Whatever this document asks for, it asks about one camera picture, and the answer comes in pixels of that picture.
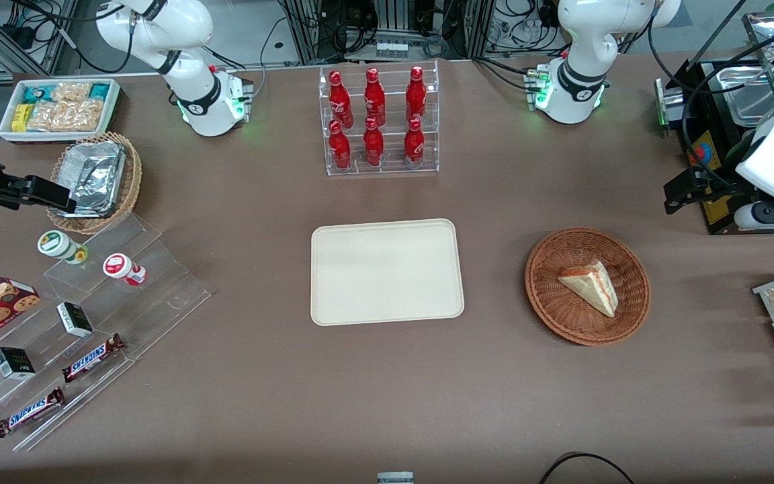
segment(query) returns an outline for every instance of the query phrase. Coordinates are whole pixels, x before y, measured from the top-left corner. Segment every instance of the coca-cola bottle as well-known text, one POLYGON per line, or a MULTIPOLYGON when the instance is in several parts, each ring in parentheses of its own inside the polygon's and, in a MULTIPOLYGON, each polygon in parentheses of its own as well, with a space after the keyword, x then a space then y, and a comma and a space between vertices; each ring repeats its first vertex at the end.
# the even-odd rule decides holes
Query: coca-cola bottle
POLYGON ((378 69, 366 69, 366 91, 363 92, 366 101, 366 116, 372 116, 378 126, 387 123, 387 106, 384 101, 384 87, 378 81, 378 69))
POLYGON ((350 129, 354 126, 354 114, 351 113, 351 96, 348 90, 342 85, 342 74, 338 71, 331 71, 328 74, 331 81, 331 110, 334 119, 342 123, 342 128, 350 129))
POLYGON ((366 118, 363 144, 366 146, 366 163, 373 168, 381 166, 381 160, 384 158, 384 135, 378 129, 378 120, 375 116, 366 118))
POLYGON ((351 145, 348 143, 348 138, 342 132, 342 126, 338 120, 331 120, 328 126, 331 129, 328 144, 331 146, 334 165, 339 171, 349 171, 351 169, 351 145))
POLYGON ((423 163, 423 143, 426 138, 420 131, 420 118, 413 117, 408 122, 408 132, 405 134, 405 166, 418 169, 423 163))
POLYGON ((423 68, 415 65, 411 67, 411 82, 408 83, 408 91, 405 91, 405 117, 411 122, 415 116, 422 119, 426 114, 426 85, 423 83, 423 68))

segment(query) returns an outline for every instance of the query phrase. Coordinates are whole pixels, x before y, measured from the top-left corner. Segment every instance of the brown table surface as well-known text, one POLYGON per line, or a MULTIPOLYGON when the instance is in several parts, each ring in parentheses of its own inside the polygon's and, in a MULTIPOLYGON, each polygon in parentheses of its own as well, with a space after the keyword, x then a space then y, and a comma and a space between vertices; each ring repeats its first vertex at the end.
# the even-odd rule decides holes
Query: brown table surface
MULTIPOLYGON (((578 126, 470 62, 439 68, 440 173, 366 180, 325 175, 317 68, 271 71, 252 122, 219 138, 181 121, 160 77, 120 77, 136 212, 216 294, 34 450, 0 441, 0 482, 536 482, 572 450, 637 482, 774 482, 774 333, 750 293, 774 280, 774 235, 664 214, 685 162, 658 133, 653 60, 618 59, 578 126), (457 227, 463 315, 311 321, 313 230, 437 217, 457 227), (570 226, 614 234, 648 272, 649 318, 622 344, 568 343, 529 306, 531 248, 570 226)), ((3 142, 0 160, 47 175, 61 150, 3 142)), ((39 278, 51 226, 0 208, 0 275, 39 278)), ((582 479, 618 481, 572 460, 550 482, 582 479)))

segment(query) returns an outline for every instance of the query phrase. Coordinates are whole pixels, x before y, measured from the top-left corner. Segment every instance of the snickers bar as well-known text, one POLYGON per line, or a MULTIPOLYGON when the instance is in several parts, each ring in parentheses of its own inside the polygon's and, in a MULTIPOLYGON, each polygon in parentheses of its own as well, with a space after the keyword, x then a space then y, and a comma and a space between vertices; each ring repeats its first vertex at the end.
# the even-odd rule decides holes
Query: snickers bar
POLYGON ((62 370, 64 374, 64 382, 70 383, 77 379, 80 374, 83 374, 92 368, 99 362, 104 361, 107 356, 112 355, 117 349, 124 346, 124 341, 121 341, 119 334, 113 334, 113 337, 104 341, 103 344, 92 350, 88 355, 79 358, 74 364, 62 370))
POLYGON ((13 414, 10 419, 0 420, 0 438, 5 437, 10 432, 16 430, 17 427, 30 421, 31 419, 37 419, 41 413, 53 408, 59 407, 59 405, 65 404, 65 394, 62 389, 56 387, 52 390, 52 393, 46 397, 39 399, 28 407, 22 409, 19 413, 13 414))

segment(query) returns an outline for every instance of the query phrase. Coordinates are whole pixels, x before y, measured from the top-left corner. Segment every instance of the wicker basket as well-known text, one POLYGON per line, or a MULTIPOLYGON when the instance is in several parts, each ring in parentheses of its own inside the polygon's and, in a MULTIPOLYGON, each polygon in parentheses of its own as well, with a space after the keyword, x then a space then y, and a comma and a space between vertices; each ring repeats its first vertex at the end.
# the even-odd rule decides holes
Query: wicker basket
MULTIPOLYGON (((136 199, 139 197, 139 184, 142 181, 142 160, 139 159, 139 153, 133 148, 133 145, 127 138, 116 134, 116 132, 105 132, 98 136, 92 136, 90 138, 84 138, 84 140, 77 141, 77 143, 99 143, 101 141, 116 141, 120 143, 127 150, 127 159, 125 160, 124 173, 121 175, 121 188, 119 189, 118 196, 118 208, 116 211, 107 218, 65 218, 59 217, 52 211, 51 208, 46 209, 47 216, 50 217, 52 223, 56 227, 68 232, 84 233, 91 235, 98 233, 105 226, 109 225, 113 220, 121 217, 121 215, 127 214, 136 205, 136 199)), ((64 153, 58 157, 58 163, 55 168, 52 169, 52 178, 55 180, 58 178, 58 170, 61 169, 62 160, 65 159, 64 153)))
POLYGON ((559 230, 542 239, 528 258, 525 289, 551 331, 585 346, 625 340, 641 327, 650 309, 650 284, 635 253, 611 235, 587 227, 559 230), (557 281, 563 270, 595 260, 605 264, 617 291, 613 318, 557 281))

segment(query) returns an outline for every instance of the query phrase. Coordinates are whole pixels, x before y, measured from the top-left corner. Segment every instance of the sandwich slice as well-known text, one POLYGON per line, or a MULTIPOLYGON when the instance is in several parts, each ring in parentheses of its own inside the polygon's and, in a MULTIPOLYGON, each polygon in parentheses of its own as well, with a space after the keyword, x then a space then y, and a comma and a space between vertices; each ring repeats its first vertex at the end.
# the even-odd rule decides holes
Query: sandwich slice
POLYGON ((599 309, 603 315, 614 317, 618 304, 617 293, 614 292, 614 285, 611 285, 611 278, 601 261, 589 266, 571 267, 562 272, 557 280, 599 309))

